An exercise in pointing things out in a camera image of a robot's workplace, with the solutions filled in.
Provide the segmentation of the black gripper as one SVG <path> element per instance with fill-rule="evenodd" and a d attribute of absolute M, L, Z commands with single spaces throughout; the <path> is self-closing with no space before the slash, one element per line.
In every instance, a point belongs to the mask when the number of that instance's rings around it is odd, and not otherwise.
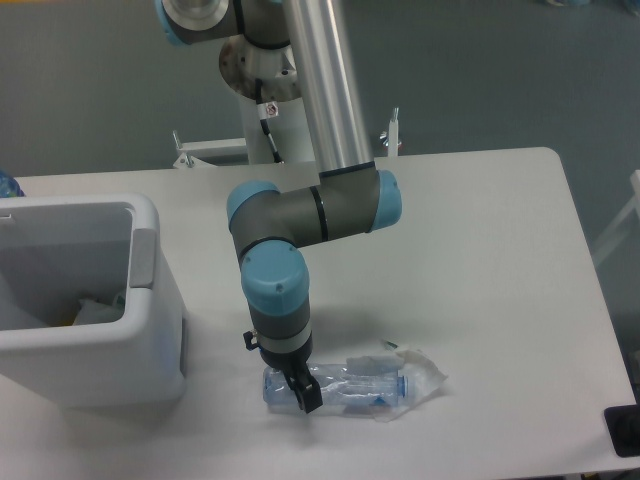
<path fill-rule="evenodd" d="M 284 353 L 269 349 L 266 346 L 267 338 L 261 341 L 256 331 L 244 332 L 243 340 L 247 350 L 257 349 L 268 366 L 283 372 L 302 411 L 309 414 L 321 406 L 321 387 L 307 365 L 313 348 L 311 334 L 299 346 L 286 347 Z"/>

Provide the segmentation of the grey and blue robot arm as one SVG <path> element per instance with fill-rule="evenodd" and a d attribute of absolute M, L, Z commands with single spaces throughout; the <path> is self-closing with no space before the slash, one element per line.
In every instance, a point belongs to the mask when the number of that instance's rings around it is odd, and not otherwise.
<path fill-rule="evenodd" d="M 292 154 L 274 135 L 269 112 L 303 104 L 319 181 L 283 192 L 248 181 L 229 194 L 228 228 L 253 328 L 248 349 L 282 372 L 298 406 L 312 412 L 321 388 L 308 367 L 312 352 L 306 246 L 395 224 L 402 198 L 394 175 L 377 168 L 369 145 L 339 1 L 159 1 L 167 39 L 193 45 L 223 39 L 219 70 L 250 102 L 268 160 Z"/>

